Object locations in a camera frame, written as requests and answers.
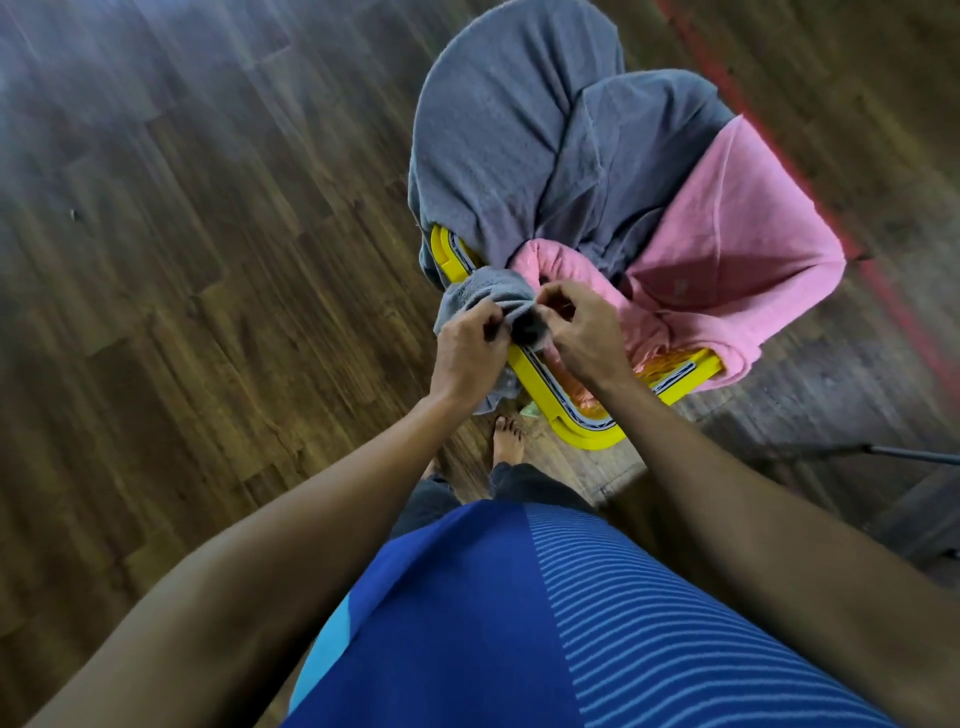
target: bare foot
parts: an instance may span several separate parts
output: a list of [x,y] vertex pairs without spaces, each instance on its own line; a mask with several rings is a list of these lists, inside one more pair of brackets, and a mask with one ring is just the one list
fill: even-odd
[[499,463],[519,465],[523,462],[523,430],[507,417],[496,418],[493,428],[493,466]]
[[434,455],[433,460],[430,461],[430,464],[427,465],[426,470],[423,471],[423,475],[420,476],[420,480],[429,480],[431,475],[442,475],[443,469],[440,467],[440,458]]

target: blue shirt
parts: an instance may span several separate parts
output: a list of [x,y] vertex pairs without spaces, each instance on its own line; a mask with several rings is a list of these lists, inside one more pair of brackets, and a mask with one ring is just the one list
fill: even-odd
[[603,520],[479,501],[381,549],[284,725],[893,723]]

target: dark pants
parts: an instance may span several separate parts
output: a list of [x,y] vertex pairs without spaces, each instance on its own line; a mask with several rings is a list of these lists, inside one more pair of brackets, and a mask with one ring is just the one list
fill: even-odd
[[[528,463],[500,463],[493,468],[490,473],[490,492],[494,500],[561,505],[585,513],[595,513],[590,504],[572,488],[544,475]],[[442,475],[432,475],[421,480],[396,520],[390,538],[395,539],[430,525],[460,505],[460,500],[453,495],[453,489]]]

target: towel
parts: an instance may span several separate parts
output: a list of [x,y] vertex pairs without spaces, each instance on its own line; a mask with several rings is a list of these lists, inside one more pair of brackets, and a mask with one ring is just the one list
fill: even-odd
[[679,70],[624,73],[616,27],[582,0],[513,0],[470,23],[427,74],[409,205],[443,288],[434,224],[502,268],[527,240],[581,251],[617,281],[732,113]]
[[[845,265],[836,235],[742,116],[717,135],[619,288],[552,240],[528,241],[511,263],[535,290],[573,279],[612,303],[637,372],[659,353],[712,349],[724,369],[701,390],[746,376],[760,345],[829,295]],[[543,356],[565,388],[556,350]],[[582,386],[567,391],[595,404]]]
[[[537,315],[534,289],[519,273],[485,266],[472,273],[462,283],[453,283],[444,292],[433,332],[440,335],[444,324],[461,311],[467,311],[484,299],[492,299],[504,312],[510,325],[510,336],[515,344],[533,351],[542,349],[546,341],[546,324]],[[473,414],[493,412],[500,400],[513,399],[522,387],[516,373],[509,366],[503,368],[493,390]]]

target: yellow plastic frame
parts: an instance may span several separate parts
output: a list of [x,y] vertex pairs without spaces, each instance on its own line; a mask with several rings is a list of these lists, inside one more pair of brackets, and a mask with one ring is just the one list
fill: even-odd
[[[434,226],[430,234],[430,252],[451,283],[459,283],[470,275],[468,264],[483,264],[474,251],[459,244],[455,235],[451,235],[450,231],[439,225]],[[605,449],[623,439],[623,430],[610,419],[606,411],[597,408],[597,412],[587,414],[580,411],[569,398],[561,400],[556,392],[560,390],[560,385],[545,366],[539,364],[535,354],[514,344],[507,353],[507,361],[516,372],[520,384],[537,403],[537,407],[561,440],[575,448]],[[639,377],[662,401],[673,404],[722,368],[723,365],[715,353],[709,349],[700,349],[691,355],[679,358],[674,355],[664,359],[661,366],[654,367],[653,371],[650,367],[647,368],[650,374],[641,374]],[[581,425],[577,422],[578,419],[588,423],[588,426]]]

